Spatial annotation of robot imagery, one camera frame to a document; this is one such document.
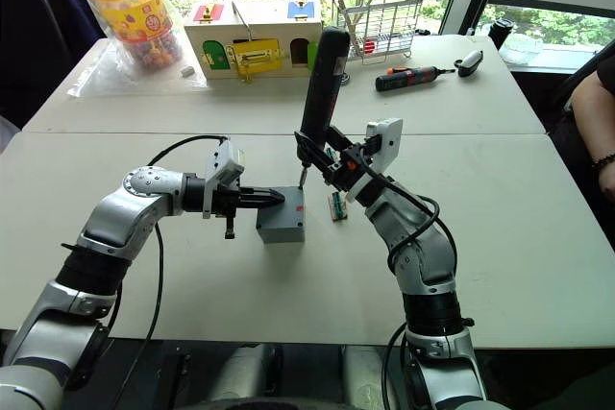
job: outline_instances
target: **small gray box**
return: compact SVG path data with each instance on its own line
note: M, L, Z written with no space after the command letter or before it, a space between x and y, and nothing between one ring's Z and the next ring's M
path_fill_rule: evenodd
M297 186L273 187L284 203L261 208L257 214L258 235L265 244L304 242L304 191Z

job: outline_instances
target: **cable connector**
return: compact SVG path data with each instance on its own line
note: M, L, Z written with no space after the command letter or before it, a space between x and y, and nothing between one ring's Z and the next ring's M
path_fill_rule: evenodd
M363 145L363 153L367 156L372 156L377 153L382 147L382 135L375 134L369 138L365 138L365 144Z

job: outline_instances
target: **red screwdriver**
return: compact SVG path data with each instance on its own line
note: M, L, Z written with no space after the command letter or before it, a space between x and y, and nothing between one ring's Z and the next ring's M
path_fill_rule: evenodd
M438 69L435 66L429 67L392 67L388 69L385 76L376 78L376 90L386 91L394 88L402 88L417 84L433 82L440 74L449 74L455 69Z

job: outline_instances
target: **bracelet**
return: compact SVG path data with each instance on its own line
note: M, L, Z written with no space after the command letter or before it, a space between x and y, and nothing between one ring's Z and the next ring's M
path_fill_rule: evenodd
M599 158L592 164L592 168L594 169L594 171L600 172L606 165L613 161L615 161L615 153L609 154L608 156L605 156L603 158Z

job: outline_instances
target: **green door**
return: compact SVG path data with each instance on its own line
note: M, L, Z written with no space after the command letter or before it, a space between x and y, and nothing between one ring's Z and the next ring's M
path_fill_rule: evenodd
M203 42L203 53L212 70L231 69L224 47L215 40Z

